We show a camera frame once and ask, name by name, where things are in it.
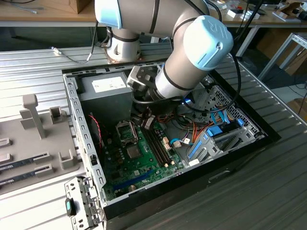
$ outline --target wooden desk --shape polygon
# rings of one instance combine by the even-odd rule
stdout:
[[[21,4],[24,7],[38,7],[40,0]],[[43,6],[43,10],[36,10],[38,14],[18,9],[10,3],[0,1],[0,26],[5,27],[57,27],[95,26],[94,1],[88,4],[79,14],[69,13]]]
[[[25,4],[27,7],[40,6],[40,0]],[[241,2],[240,6],[245,9],[246,3]],[[45,7],[44,10],[38,10],[38,14],[34,14],[28,11],[20,10],[13,7],[9,3],[0,1],[0,27],[93,27],[95,25],[94,15],[94,0],[85,7],[85,9],[79,14],[73,14],[53,8]],[[237,56],[241,57],[248,45],[254,38],[259,28],[307,28],[307,22],[303,23],[286,23],[276,16],[272,15],[273,8],[266,9],[266,15],[260,16],[259,19],[253,20],[250,24],[251,30],[247,35],[244,43],[239,49]],[[217,18],[215,10],[210,9],[211,16]],[[227,9],[222,10],[223,23],[227,27],[239,27],[242,19],[232,18],[227,15]]]

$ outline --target metal frame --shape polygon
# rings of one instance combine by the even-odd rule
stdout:
[[[297,34],[291,33],[288,36],[288,38],[285,40],[285,42],[282,44],[282,46],[277,50],[276,54],[272,57],[272,59],[269,61],[266,67],[259,74],[258,76],[259,80],[262,80],[267,75],[267,73],[271,70],[271,68],[279,59],[279,57],[284,53],[284,51],[288,48],[288,46],[292,42],[296,42],[298,45],[294,48],[294,50],[286,58],[286,60],[281,64],[280,66],[281,69],[284,69],[289,64],[290,60],[292,60],[294,56],[298,53],[300,47],[307,49],[307,33],[297,33]]]

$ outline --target metal workbench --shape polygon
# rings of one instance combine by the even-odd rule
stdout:
[[[168,44],[144,44],[142,50],[145,60],[171,52]],[[64,51],[83,60],[90,48]],[[106,63],[103,50],[96,48],[86,65]],[[39,112],[55,105],[68,112],[61,69],[71,67],[76,64],[51,50],[0,53],[0,121],[19,117],[26,93],[37,94]],[[230,57],[217,71],[236,89]],[[241,95],[282,139],[232,176],[129,229],[305,229],[307,125],[244,67],[241,74]],[[83,167],[0,196],[0,229],[71,229],[63,184],[82,174]]]

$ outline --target motherboard chip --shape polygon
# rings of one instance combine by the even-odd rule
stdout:
[[[127,153],[131,159],[141,156],[140,149],[137,145],[132,145],[132,146],[127,147]]]

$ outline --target robotic arm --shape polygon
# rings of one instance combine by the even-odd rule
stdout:
[[[205,15],[184,0],[95,0],[97,20],[113,27],[106,52],[115,61],[139,57],[140,33],[174,39],[173,53],[154,85],[146,89],[148,100],[185,97],[233,47],[232,35],[224,24],[209,16],[205,1],[192,2]],[[132,70],[131,85],[140,83],[138,71],[138,67]]]

